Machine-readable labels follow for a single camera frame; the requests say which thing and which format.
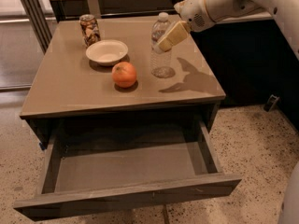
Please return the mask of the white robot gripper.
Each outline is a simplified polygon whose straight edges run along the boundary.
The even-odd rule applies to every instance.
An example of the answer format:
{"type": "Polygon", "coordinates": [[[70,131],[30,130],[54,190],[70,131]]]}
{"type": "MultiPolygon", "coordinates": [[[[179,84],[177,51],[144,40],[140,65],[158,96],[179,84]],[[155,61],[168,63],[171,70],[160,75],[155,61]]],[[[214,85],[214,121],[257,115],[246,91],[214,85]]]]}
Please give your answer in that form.
{"type": "Polygon", "coordinates": [[[206,0],[183,0],[176,3],[174,9],[183,21],[173,22],[152,46],[158,54],[168,52],[184,41],[191,30],[202,32],[215,25],[207,12],[206,0]]]}

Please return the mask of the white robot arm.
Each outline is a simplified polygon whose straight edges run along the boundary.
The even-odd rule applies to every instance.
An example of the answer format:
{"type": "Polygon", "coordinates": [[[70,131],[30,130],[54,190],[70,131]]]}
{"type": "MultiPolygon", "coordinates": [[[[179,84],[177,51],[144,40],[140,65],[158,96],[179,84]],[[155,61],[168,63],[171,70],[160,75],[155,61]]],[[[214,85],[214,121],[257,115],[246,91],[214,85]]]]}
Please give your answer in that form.
{"type": "Polygon", "coordinates": [[[200,33],[229,18],[240,18],[260,9],[268,12],[299,59],[299,0],[183,0],[174,5],[180,16],[153,45],[158,53],[169,51],[190,32],[200,33]]]}

